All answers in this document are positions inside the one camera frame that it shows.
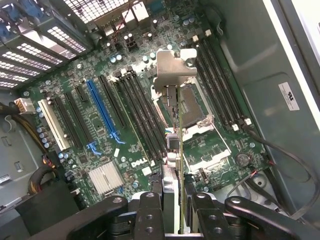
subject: metal panel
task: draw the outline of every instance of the metal panel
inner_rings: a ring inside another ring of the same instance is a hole
[[[319,115],[319,110],[282,27],[276,24],[277,15],[273,14],[272,18],[269,15],[274,11],[271,1],[211,2],[215,6],[206,8],[207,15],[214,16],[213,12],[218,8],[219,14],[226,19],[220,43],[262,135],[305,159],[320,173],[319,119],[314,117]],[[287,106],[279,88],[279,84],[285,82],[288,82],[299,110],[290,111]],[[304,179],[306,172],[298,164],[274,150],[271,154],[287,173]],[[297,183],[280,174],[277,177],[286,200],[295,209],[312,197],[314,185],[311,181]],[[314,222],[319,215],[318,200],[305,218]]]

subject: white label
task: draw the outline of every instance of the white label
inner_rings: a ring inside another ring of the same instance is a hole
[[[117,158],[118,155],[119,155],[119,152],[120,152],[120,149],[119,149],[119,148],[116,148],[115,151],[114,151],[113,156]]]
[[[279,84],[280,91],[282,93],[282,96],[288,105],[288,108],[290,111],[298,111],[300,110],[298,103],[296,101],[296,98],[291,91],[291,88],[287,82]]]

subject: motherboard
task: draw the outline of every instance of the motherboard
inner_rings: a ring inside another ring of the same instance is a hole
[[[198,7],[185,0],[148,9],[147,26],[118,29],[94,51],[20,90],[37,111],[44,146],[57,153],[87,206],[148,191],[150,175],[176,147],[166,137],[175,124],[172,110],[154,88],[159,50],[177,58],[183,49],[197,51],[186,63],[197,75],[179,92],[181,161],[197,191],[213,193],[268,167],[262,144],[239,128],[252,117],[216,30]]]

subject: blue pcie slot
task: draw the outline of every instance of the blue pcie slot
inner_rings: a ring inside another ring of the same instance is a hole
[[[110,117],[104,103],[102,102],[102,100],[98,94],[98,91],[97,91],[97,88],[96,88],[94,82],[91,79],[88,79],[86,81],[86,85],[90,90],[91,96],[92,96],[101,116],[102,116],[104,124],[108,128],[108,131],[110,133],[110,137],[114,138],[116,140],[116,142],[119,144],[125,144],[125,142],[121,141],[120,138],[118,137],[114,123],[112,122],[111,117]]]

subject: chipset heatsink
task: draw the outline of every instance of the chipset heatsink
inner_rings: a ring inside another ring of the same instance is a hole
[[[98,194],[109,194],[124,184],[112,161],[91,170],[89,176]]]

